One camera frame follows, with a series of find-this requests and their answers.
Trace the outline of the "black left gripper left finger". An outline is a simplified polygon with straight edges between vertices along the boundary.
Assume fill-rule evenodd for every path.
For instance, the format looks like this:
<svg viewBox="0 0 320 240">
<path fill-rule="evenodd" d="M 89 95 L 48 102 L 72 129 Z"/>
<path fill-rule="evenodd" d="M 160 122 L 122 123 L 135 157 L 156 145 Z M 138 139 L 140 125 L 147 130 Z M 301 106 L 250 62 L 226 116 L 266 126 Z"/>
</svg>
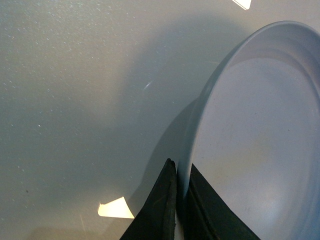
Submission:
<svg viewBox="0 0 320 240">
<path fill-rule="evenodd" d="M 176 226 L 177 172 L 167 159 L 143 207 L 122 240 L 173 240 Z"/>
</svg>

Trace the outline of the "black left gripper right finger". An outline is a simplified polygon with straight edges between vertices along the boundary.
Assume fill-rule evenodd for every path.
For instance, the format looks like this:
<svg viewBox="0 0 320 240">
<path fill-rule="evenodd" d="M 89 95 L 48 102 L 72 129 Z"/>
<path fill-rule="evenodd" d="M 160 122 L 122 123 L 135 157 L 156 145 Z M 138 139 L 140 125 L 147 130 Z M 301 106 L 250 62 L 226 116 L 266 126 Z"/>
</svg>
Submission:
<svg viewBox="0 0 320 240">
<path fill-rule="evenodd" d="M 193 165 L 186 195 L 186 240 L 258 240 Z"/>
</svg>

